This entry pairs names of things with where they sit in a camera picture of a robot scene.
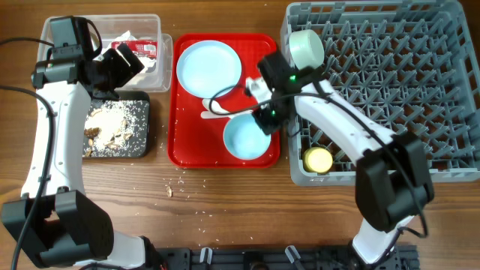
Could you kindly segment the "white plastic spoon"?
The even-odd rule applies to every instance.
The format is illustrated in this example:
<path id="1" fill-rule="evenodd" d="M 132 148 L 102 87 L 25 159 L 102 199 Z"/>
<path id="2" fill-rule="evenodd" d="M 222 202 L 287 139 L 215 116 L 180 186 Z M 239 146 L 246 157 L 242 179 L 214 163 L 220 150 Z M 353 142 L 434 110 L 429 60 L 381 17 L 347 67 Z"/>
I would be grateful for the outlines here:
<path id="1" fill-rule="evenodd" d="M 212 99 L 203 99 L 202 105 L 210 112 L 216 116 L 227 116 L 232 115 L 231 112 L 225 110 L 216 100 Z"/>

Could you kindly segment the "red snack wrapper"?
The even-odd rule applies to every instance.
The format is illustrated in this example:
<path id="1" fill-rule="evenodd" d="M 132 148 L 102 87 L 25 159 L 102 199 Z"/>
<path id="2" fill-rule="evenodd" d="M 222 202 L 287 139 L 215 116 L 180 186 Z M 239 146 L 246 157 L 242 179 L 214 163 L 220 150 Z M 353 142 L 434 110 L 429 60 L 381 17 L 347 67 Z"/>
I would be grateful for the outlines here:
<path id="1" fill-rule="evenodd" d="M 121 44 L 126 44 L 138 56 L 155 59 L 158 53 L 158 42 L 154 40 L 124 40 L 113 41 L 111 47 L 117 49 Z"/>

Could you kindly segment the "light blue bowl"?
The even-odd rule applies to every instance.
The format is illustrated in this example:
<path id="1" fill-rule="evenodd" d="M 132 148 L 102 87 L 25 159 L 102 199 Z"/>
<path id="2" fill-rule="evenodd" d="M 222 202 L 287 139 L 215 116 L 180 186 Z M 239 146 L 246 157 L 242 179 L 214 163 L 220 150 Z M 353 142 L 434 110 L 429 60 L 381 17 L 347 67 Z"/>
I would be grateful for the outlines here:
<path id="1" fill-rule="evenodd" d="M 251 114 L 231 118 L 223 129 L 223 144 L 235 158 L 251 161 L 267 152 L 272 141 Z"/>

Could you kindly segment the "yellow plastic cup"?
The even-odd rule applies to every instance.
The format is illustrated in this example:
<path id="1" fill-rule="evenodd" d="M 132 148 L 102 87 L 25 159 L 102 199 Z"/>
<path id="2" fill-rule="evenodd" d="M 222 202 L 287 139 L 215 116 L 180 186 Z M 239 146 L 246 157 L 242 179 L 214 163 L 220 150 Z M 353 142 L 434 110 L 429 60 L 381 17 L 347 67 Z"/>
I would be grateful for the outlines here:
<path id="1" fill-rule="evenodd" d="M 325 148 L 313 147 L 304 152 L 304 168 L 311 173 L 327 173 L 333 165 L 332 154 Z"/>

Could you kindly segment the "green bowl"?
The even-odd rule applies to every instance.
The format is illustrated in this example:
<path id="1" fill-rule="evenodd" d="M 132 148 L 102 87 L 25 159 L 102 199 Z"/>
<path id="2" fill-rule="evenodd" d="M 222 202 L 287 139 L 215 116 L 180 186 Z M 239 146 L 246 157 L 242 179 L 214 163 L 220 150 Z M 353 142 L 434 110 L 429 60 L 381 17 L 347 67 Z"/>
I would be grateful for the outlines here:
<path id="1" fill-rule="evenodd" d="M 325 50 L 319 35 L 311 30 L 295 31 L 289 36 L 289 49 L 295 66 L 318 68 L 325 60 Z"/>

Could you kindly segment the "large light blue plate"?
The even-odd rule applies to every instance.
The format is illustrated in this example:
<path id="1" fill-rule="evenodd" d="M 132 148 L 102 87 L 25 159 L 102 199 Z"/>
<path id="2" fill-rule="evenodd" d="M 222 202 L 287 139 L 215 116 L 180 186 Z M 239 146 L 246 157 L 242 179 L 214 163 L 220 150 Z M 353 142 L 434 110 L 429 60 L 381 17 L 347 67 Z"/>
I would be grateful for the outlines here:
<path id="1" fill-rule="evenodd" d="M 190 45 L 180 55 L 176 76 L 181 87 L 198 98 L 211 98 L 220 90 L 228 93 L 242 75 L 237 52 L 226 43 L 202 40 Z"/>

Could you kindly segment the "white plastic fork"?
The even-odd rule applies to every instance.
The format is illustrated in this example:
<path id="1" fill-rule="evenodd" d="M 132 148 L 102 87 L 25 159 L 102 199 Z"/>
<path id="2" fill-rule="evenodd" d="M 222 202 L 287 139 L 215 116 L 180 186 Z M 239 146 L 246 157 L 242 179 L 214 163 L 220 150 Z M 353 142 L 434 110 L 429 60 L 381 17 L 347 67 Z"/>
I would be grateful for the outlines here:
<path id="1" fill-rule="evenodd" d="M 210 111 L 203 111 L 200 113 L 200 117 L 202 119 L 222 119 L 222 118 L 234 118 L 236 117 L 237 114 L 233 114 L 233 115 L 217 115 L 217 114 L 214 114 L 213 112 L 210 112 Z"/>

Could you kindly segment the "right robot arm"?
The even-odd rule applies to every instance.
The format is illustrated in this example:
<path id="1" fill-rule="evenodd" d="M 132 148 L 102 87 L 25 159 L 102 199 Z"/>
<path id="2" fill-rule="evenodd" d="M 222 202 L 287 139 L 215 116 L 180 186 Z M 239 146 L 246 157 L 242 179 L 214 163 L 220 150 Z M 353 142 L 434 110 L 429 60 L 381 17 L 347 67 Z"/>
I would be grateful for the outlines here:
<path id="1" fill-rule="evenodd" d="M 350 244 L 351 269 L 373 269 L 391 258 L 405 232 L 428 236 L 423 209 L 434 199 L 434 186 L 423 142 L 414 133 L 396 134 L 368 118 L 333 89 L 322 67 L 296 70 L 273 52 L 257 68 L 261 77 L 249 79 L 246 92 L 258 102 L 253 117 L 264 134 L 297 114 L 354 163 L 355 203 L 363 221 Z M 422 232 L 407 226 L 414 217 Z"/>

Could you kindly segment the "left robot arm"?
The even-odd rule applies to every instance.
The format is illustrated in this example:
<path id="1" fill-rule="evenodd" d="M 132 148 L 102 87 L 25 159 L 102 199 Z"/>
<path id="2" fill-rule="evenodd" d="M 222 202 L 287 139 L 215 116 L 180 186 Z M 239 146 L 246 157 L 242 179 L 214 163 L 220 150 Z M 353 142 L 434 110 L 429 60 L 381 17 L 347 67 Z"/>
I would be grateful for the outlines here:
<path id="1" fill-rule="evenodd" d="M 86 116 L 93 99 L 117 100 L 117 89 L 142 69 L 126 45 L 102 50 L 99 32 L 81 16 L 50 23 L 47 58 L 31 75 L 37 127 L 31 167 L 20 198 L 6 202 L 1 222 L 25 254 L 45 269 L 156 269 L 151 242 L 113 229 L 110 216 L 85 193 L 82 175 Z"/>

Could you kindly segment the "white napkin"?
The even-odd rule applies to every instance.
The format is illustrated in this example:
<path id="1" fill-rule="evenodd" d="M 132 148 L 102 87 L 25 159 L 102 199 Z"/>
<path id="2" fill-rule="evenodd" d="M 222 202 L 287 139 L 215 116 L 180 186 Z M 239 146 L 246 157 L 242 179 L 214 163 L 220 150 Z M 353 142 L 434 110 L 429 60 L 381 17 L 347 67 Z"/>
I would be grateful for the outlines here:
<path id="1" fill-rule="evenodd" d="M 136 37 L 134 37 L 130 31 L 126 31 L 125 33 L 121 34 L 120 36 L 116 37 L 113 41 L 138 41 L 138 40 L 147 40 L 147 41 L 153 41 L 151 38 L 143 38 L 143 39 L 138 39 Z M 95 58 L 95 60 L 102 60 L 103 59 L 103 56 L 102 54 L 105 53 L 108 49 L 112 48 L 111 47 L 111 43 L 110 42 L 106 48 L 103 48 L 100 55 Z M 156 65 L 156 62 L 157 62 L 157 57 L 156 58 L 148 58 L 148 57 L 142 57 L 142 56 L 139 56 L 139 55 L 136 55 L 135 53 L 133 53 L 141 62 L 142 62 L 142 65 L 144 66 L 144 68 L 140 71 L 141 74 L 144 74 L 144 73 L 147 73 L 147 72 L 150 72 L 151 69 Z"/>

